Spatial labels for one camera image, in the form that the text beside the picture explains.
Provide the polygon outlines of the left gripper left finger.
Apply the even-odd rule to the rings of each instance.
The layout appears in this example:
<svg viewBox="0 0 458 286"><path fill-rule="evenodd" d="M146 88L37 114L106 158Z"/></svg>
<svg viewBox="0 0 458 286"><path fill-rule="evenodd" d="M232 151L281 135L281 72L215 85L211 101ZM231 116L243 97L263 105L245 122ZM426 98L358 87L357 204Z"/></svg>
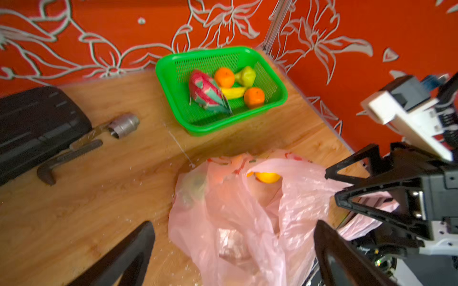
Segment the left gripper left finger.
<svg viewBox="0 0 458 286"><path fill-rule="evenodd" d="M145 221L92 267L69 284L71 286L141 286L155 243L155 230Z"/></svg>

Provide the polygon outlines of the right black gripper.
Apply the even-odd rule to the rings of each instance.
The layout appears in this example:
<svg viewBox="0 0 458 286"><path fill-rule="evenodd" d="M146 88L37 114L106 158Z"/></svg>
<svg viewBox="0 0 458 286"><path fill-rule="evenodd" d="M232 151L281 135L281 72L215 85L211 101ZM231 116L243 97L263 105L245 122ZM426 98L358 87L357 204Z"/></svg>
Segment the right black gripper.
<svg viewBox="0 0 458 286"><path fill-rule="evenodd" d="M367 176L344 174L361 166ZM421 241L422 255L458 255L458 161L409 144L381 156L370 144L326 169L325 178L357 184L335 194L339 207L389 224Z"/></svg>

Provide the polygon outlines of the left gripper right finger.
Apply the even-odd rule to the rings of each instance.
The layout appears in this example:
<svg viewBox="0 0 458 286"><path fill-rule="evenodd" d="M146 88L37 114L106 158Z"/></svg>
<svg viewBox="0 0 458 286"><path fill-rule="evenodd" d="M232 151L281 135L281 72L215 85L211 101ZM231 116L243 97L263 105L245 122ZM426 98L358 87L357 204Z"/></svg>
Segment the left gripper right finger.
<svg viewBox="0 0 458 286"><path fill-rule="evenodd" d="M323 220L317 221L314 245L322 281L327 286L395 286L397 284Z"/></svg>

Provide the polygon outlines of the pink plastic bag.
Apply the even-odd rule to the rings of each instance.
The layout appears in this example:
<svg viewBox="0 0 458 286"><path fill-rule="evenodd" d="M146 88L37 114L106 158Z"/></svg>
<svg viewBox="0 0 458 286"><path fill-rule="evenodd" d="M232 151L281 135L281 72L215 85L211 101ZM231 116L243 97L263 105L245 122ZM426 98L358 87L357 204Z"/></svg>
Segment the pink plastic bag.
<svg viewBox="0 0 458 286"><path fill-rule="evenodd" d="M255 172L281 179L265 184ZM316 259L317 221L330 219L345 187L285 150L210 158L178 177L168 236L206 286L300 286Z"/></svg>

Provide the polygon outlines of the yellow lemon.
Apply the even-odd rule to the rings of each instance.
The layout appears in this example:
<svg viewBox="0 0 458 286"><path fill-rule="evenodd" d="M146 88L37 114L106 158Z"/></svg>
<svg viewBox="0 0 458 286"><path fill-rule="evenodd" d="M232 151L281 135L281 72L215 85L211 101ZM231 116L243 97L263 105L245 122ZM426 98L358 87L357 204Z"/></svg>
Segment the yellow lemon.
<svg viewBox="0 0 458 286"><path fill-rule="evenodd" d="M275 184L281 179L281 176L276 173L255 172L254 175L257 180L265 184Z"/></svg>

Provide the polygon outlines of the orange tangerine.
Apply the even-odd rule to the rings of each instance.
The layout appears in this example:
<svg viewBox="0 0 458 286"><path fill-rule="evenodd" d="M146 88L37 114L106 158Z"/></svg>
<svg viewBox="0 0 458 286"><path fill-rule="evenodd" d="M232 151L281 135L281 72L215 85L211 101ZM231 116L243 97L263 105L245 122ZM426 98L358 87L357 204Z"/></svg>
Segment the orange tangerine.
<svg viewBox="0 0 458 286"><path fill-rule="evenodd" d="M234 73L226 67L219 68L213 78L220 88L231 88L235 83Z"/></svg>
<svg viewBox="0 0 458 286"><path fill-rule="evenodd" d="M265 93L260 88L252 87L245 91L243 99L248 108L258 108L265 103Z"/></svg>

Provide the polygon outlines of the pink dragon fruit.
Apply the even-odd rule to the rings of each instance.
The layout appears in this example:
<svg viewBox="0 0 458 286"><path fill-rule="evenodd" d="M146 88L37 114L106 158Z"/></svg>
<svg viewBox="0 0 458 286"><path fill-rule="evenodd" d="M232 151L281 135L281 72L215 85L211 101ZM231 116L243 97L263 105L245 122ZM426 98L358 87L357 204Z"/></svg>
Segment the pink dragon fruit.
<svg viewBox="0 0 458 286"><path fill-rule="evenodd" d="M200 70L193 70L188 80L190 98L208 112L233 114L228 99L216 81Z"/></svg>

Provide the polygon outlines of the yellow green pear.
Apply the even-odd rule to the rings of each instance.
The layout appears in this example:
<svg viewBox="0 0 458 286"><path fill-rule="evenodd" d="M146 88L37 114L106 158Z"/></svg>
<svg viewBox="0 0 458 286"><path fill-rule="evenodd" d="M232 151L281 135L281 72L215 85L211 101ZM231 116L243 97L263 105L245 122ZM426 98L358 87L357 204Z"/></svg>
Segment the yellow green pear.
<svg viewBox="0 0 458 286"><path fill-rule="evenodd" d="M250 67L244 67L240 72L234 75L235 82L243 87L253 87L255 79L256 79L256 72L255 70Z"/></svg>

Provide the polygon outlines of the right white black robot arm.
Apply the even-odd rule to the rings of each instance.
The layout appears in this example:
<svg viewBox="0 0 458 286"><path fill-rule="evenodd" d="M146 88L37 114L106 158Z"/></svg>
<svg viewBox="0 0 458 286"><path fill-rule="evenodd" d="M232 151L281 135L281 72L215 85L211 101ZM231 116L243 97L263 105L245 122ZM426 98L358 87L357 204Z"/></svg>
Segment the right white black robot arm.
<svg viewBox="0 0 458 286"><path fill-rule="evenodd" d="M379 226L353 240L370 249L376 266L405 263L423 285L458 283L458 160L439 158L405 143L382 157L368 145L326 169L325 177L347 183L336 204L372 218Z"/></svg>

